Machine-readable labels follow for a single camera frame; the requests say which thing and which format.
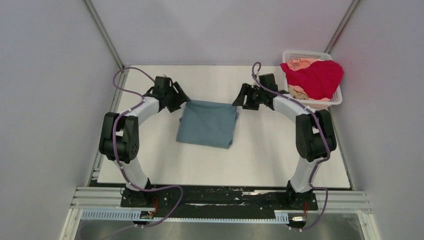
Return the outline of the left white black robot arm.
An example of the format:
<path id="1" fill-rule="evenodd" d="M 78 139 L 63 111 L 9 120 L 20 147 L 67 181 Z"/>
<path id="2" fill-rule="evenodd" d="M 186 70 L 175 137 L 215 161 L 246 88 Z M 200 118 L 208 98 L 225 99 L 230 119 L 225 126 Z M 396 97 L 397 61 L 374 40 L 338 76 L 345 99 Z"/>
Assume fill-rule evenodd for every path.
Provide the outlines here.
<path id="1" fill-rule="evenodd" d="M 174 112 L 191 99 L 180 84 L 166 76 L 157 76 L 153 87 L 145 94 L 133 91 L 138 103 L 121 113 L 104 115 L 99 140 L 99 152 L 118 167 L 127 190 L 134 192 L 133 199 L 141 207 L 153 201 L 150 180 L 139 163 L 139 126 L 163 109 Z"/>

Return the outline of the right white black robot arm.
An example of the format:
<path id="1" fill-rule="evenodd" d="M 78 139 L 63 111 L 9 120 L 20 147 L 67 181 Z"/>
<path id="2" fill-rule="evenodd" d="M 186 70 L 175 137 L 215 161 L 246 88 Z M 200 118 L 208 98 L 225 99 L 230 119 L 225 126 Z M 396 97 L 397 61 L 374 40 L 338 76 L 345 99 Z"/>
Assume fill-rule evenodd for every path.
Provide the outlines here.
<path id="1" fill-rule="evenodd" d="M 279 90 L 272 73 L 256 75 L 255 84 L 243 83 L 232 103 L 245 110 L 257 111 L 260 105 L 276 111 L 295 124 L 295 146 L 299 160 L 294 175 L 287 183 L 286 204 L 298 209 L 313 194 L 313 178 L 321 163 L 331 157 L 337 141 L 328 110 L 316 110 Z"/>

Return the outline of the blue-grey t shirt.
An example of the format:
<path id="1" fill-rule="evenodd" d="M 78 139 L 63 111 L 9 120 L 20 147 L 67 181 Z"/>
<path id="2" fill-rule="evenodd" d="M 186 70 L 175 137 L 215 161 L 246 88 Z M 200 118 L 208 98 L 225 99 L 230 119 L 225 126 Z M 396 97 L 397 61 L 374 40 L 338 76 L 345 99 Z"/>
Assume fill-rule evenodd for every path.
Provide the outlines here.
<path id="1" fill-rule="evenodd" d="M 191 100 L 179 119 L 176 141 L 229 149 L 233 144 L 237 107 L 229 103 Z"/>

